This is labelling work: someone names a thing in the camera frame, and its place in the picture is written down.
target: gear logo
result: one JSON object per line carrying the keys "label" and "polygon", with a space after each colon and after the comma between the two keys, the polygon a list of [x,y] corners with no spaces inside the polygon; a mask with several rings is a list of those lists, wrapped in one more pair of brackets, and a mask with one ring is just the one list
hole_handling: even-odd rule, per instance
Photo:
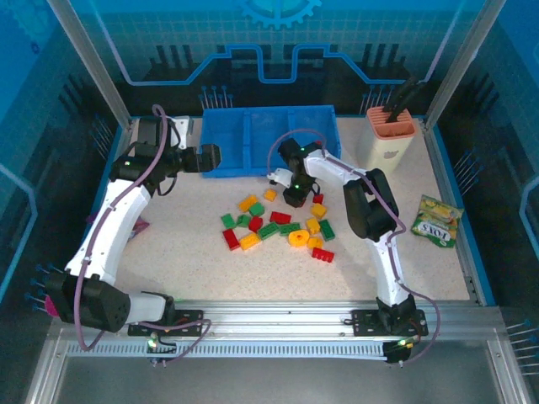
{"label": "gear logo", "polygon": [[0,10],[11,14],[29,36],[33,49],[51,27],[51,15],[46,0],[0,0]]}
{"label": "gear logo", "polygon": [[312,10],[321,6],[321,0],[238,0],[244,17],[254,23],[262,23],[264,28],[281,26],[291,28],[292,24],[303,24],[303,18],[312,17]]}

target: lego brick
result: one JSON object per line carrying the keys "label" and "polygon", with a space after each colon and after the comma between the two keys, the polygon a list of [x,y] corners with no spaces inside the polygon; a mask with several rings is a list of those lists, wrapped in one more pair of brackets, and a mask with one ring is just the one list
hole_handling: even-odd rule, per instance
{"label": "lego brick", "polygon": [[318,224],[320,225],[320,232],[322,232],[323,239],[326,242],[335,238],[334,229],[331,228],[327,219],[319,221]]}
{"label": "lego brick", "polygon": [[261,217],[254,216],[249,222],[249,230],[256,233],[262,227],[263,220]]}
{"label": "lego brick", "polygon": [[307,225],[307,229],[311,234],[317,234],[320,231],[320,225],[314,217],[312,217],[311,219],[307,219],[305,224]]}
{"label": "lego brick", "polygon": [[238,208],[243,212],[247,212],[249,210],[249,208],[251,206],[253,206],[254,204],[256,204],[259,200],[257,199],[256,196],[254,195],[249,195],[247,198],[245,198],[244,200],[242,200],[239,204],[238,204]]}
{"label": "lego brick", "polygon": [[314,204],[322,204],[322,202],[323,202],[323,194],[314,195],[312,197],[312,202]]}
{"label": "lego brick", "polygon": [[312,215],[319,220],[323,219],[326,212],[328,212],[328,208],[326,208],[324,205],[314,204],[311,208]]}
{"label": "lego brick", "polygon": [[236,238],[236,235],[234,234],[233,229],[225,230],[222,235],[225,237],[225,241],[227,242],[230,251],[235,250],[239,247],[239,242]]}
{"label": "lego brick", "polygon": [[274,189],[266,189],[266,192],[264,192],[264,198],[273,202],[275,198],[277,198],[277,191]]}
{"label": "lego brick", "polygon": [[252,246],[256,246],[260,242],[260,237],[256,233],[250,233],[239,241],[242,250],[249,250]]}
{"label": "lego brick", "polygon": [[296,230],[288,235],[288,242],[293,247],[305,247],[309,241],[307,230]]}
{"label": "lego brick", "polygon": [[322,248],[313,248],[312,257],[316,259],[320,259],[321,261],[324,261],[326,263],[331,263],[334,260],[335,253],[322,250]]}
{"label": "lego brick", "polygon": [[257,202],[249,208],[249,213],[253,216],[261,216],[265,212],[264,207],[260,202]]}
{"label": "lego brick", "polygon": [[240,215],[237,218],[236,226],[238,226],[238,227],[248,227],[250,221],[251,221],[251,216],[249,216],[249,215]]}
{"label": "lego brick", "polygon": [[232,215],[230,213],[227,213],[224,216],[221,216],[222,224],[225,225],[226,229],[233,229],[236,227],[236,222],[232,218]]}
{"label": "lego brick", "polygon": [[323,241],[319,237],[311,237],[311,238],[309,238],[309,241],[307,242],[307,247],[309,247],[309,248],[322,248],[323,247]]}
{"label": "lego brick", "polygon": [[277,223],[269,223],[268,225],[262,227],[260,230],[257,231],[259,234],[259,237],[262,240],[265,240],[266,238],[270,238],[274,234],[279,232],[279,226]]}
{"label": "lego brick", "polygon": [[288,223],[290,223],[291,220],[291,215],[280,212],[271,212],[271,216],[269,217],[269,221],[274,221],[278,225],[287,225]]}
{"label": "lego brick", "polygon": [[300,230],[302,226],[299,223],[289,223],[279,226],[279,232],[282,236],[288,236],[292,231]]}

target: red object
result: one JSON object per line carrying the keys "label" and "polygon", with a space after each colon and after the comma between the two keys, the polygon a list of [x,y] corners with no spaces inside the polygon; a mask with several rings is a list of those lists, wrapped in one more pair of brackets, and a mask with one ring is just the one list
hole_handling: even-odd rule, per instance
{"label": "red object", "polygon": [[256,233],[262,227],[262,222],[263,220],[260,216],[253,216],[249,222],[249,230]]}
{"label": "red object", "polygon": [[322,202],[323,202],[323,194],[314,195],[312,197],[312,202],[314,204],[320,204],[321,205]]}
{"label": "red object", "polygon": [[322,248],[313,248],[312,249],[312,257],[316,259],[320,259],[322,261],[325,261],[326,263],[331,263],[334,260],[335,253],[322,250]]}
{"label": "red object", "polygon": [[228,248],[230,248],[230,251],[235,250],[239,247],[239,241],[236,238],[236,235],[234,234],[233,229],[225,230],[222,235],[225,237],[225,240],[227,241]]}
{"label": "red object", "polygon": [[274,221],[278,225],[287,225],[291,222],[292,215],[287,215],[286,213],[280,213],[280,212],[271,212],[271,216],[269,217],[269,221]]}

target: snack bag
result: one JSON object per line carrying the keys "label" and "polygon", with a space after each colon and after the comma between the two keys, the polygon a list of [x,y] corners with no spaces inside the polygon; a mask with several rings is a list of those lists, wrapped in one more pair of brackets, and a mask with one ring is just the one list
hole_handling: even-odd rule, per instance
{"label": "snack bag", "polygon": [[438,247],[454,247],[456,229],[464,209],[446,205],[437,199],[423,195],[412,233],[427,237]]}

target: metal pins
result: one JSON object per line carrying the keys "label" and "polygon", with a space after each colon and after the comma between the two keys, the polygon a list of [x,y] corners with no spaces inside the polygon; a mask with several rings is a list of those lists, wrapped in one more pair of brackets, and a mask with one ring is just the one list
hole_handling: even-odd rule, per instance
{"label": "metal pins", "polygon": [[202,110],[215,108],[232,108],[232,94],[227,93],[227,86],[221,86],[222,93],[218,93],[217,86],[202,86],[202,94],[199,94],[199,101]]}

